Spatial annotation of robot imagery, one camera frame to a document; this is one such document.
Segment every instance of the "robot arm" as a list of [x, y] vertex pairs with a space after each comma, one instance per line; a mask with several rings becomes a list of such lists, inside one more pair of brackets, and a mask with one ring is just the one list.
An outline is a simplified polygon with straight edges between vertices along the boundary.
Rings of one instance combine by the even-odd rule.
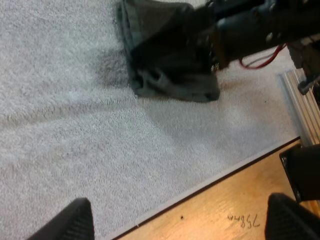
[[183, 51], [207, 50], [212, 70], [234, 60], [320, 33], [319, 0], [209, 0], [175, 17], [131, 51], [137, 66]]

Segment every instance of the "carpet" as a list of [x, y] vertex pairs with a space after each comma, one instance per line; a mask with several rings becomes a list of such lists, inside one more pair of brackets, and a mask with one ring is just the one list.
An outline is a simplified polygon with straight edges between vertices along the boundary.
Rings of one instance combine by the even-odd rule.
[[292, 140], [277, 74], [293, 67], [287, 50], [257, 71], [233, 63], [211, 103], [139, 98], [115, 0], [0, 0], [0, 239], [77, 197], [110, 239]]

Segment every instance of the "handwritten number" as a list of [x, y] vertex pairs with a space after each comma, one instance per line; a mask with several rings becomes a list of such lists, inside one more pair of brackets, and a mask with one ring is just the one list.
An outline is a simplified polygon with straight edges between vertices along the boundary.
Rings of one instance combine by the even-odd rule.
[[246, 218], [246, 222], [250, 224], [250, 226], [248, 226], [248, 229], [252, 228], [251, 226], [251, 221], [249, 220], [250, 218], [250, 214], [248, 215], [248, 217]]
[[260, 224], [255, 225], [257, 216], [258, 216], [258, 215], [256, 214], [256, 215], [255, 215], [255, 218], [254, 218], [254, 220], [253, 220], [253, 224], [252, 224], [252, 226], [254, 226], [255, 228], [257, 228], [257, 227], [260, 226]]
[[241, 227], [244, 229], [245, 227], [246, 227], [246, 224], [245, 224], [245, 216], [241, 216], [241, 221], [242, 221], [242, 223], [241, 223]]

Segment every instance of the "black mechanical part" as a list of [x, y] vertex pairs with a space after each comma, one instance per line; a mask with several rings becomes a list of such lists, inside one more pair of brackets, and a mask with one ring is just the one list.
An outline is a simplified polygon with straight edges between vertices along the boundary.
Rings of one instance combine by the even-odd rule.
[[297, 202], [320, 200], [320, 144], [300, 144], [280, 154]]
[[302, 95], [312, 89], [314, 98], [320, 106], [320, 40], [310, 36], [309, 43], [304, 44], [302, 41], [292, 42], [288, 45], [291, 59], [297, 69], [303, 69], [306, 75], [306, 81], [298, 85]]
[[320, 74], [309, 75], [305, 81], [302, 81], [298, 85], [298, 90], [302, 95], [306, 95], [316, 83], [320, 82]]
[[320, 240], [320, 218], [283, 193], [269, 196], [266, 240]]
[[91, 204], [77, 198], [28, 240], [94, 240]]
[[[319, 1], [263, 2], [216, 22], [221, 42], [213, 47], [216, 50], [222, 45], [228, 62], [320, 32]], [[212, 8], [219, 9], [219, 4]]]

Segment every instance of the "black plastic part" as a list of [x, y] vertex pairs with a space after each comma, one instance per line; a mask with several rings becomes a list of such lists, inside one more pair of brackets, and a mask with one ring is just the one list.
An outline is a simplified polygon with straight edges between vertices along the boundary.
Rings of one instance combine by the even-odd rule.
[[320, 240], [320, 219], [282, 193], [268, 200], [266, 240]]
[[320, 144], [300, 144], [280, 154], [297, 202], [320, 200]]
[[320, 74], [307, 76], [305, 81], [298, 85], [298, 90], [302, 95], [306, 95], [316, 83], [320, 82]]
[[90, 201], [77, 198], [28, 240], [94, 240]]
[[320, 1], [309, 0], [312, 7], [295, 9], [277, 1], [264, 4], [219, 20], [226, 58], [231, 62], [245, 56], [290, 43], [320, 32]]

